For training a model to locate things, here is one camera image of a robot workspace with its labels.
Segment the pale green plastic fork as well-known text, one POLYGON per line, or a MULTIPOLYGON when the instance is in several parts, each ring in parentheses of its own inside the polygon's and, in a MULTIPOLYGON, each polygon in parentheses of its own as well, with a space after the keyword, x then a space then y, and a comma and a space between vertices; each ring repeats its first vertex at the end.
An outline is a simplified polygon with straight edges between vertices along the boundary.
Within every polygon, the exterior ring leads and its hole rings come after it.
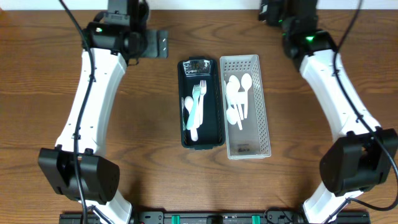
POLYGON ((191 130, 195 127, 195 119, 196 119, 196 113, 197 113, 197 107, 198 107, 198 100, 200 97, 200 84, 197 84, 193 87, 192 91, 192 98, 193 98, 193 107, 191 110, 191 113, 188 117, 187 121, 187 129, 191 130))

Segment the white plastic spoon bowl-down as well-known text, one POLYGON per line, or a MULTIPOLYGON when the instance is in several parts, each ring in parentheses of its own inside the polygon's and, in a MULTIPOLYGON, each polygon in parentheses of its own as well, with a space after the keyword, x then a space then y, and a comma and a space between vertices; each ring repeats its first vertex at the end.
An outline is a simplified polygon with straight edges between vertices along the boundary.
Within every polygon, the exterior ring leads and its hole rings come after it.
MULTIPOLYGON (((240 89, 240 82, 239 82, 239 79, 237 78, 237 76, 231 75, 231 76, 229 77, 229 82, 233 84, 233 87, 234 87, 234 95, 235 95, 235 94, 239 91, 239 89, 240 89)), ((239 113, 240 120, 243 120, 243 119, 244 119, 244 116, 243 116, 242 106, 241 106, 241 104, 236 104, 236 106, 237 106, 237 108, 238 108, 238 113, 239 113)))

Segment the white plastic utensil handle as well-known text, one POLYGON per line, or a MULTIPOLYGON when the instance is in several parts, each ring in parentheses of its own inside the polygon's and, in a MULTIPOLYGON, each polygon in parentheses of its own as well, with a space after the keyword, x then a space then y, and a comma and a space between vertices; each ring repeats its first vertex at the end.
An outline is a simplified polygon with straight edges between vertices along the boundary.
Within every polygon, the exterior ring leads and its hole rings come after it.
POLYGON ((226 104, 227 104, 227 109, 226 109, 227 120, 228 120, 229 124, 234 125, 238 122, 238 115, 236 113, 236 110, 231 105, 231 102, 228 98, 228 94, 225 93, 224 95, 225 95, 226 104))

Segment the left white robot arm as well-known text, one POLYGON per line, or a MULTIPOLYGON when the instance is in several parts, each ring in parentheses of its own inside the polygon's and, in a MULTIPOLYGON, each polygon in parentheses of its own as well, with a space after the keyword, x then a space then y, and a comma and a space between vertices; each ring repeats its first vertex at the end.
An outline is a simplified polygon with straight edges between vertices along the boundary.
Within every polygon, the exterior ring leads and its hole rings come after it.
POLYGON ((146 1, 109 1, 79 28, 83 51, 78 88, 53 149, 38 164, 54 192, 82 206, 78 223, 134 223, 133 206, 118 189, 120 169, 106 158, 106 133, 118 86, 141 58, 166 58, 168 33, 147 28, 146 1))

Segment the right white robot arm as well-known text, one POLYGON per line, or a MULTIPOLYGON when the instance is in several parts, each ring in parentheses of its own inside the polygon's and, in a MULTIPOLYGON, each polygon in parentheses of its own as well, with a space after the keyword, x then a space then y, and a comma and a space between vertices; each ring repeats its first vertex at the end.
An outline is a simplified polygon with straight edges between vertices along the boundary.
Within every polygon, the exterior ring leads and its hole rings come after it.
POLYGON ((397 133, 370 114, 341 61, 341 42, 318 26, 316 1, 262 0, 258 19, 282 30, 282 46, 312 88, 333 145, 320 161, 321 183, 295 223, 363 223, 343 209, 397 171, 397 133))

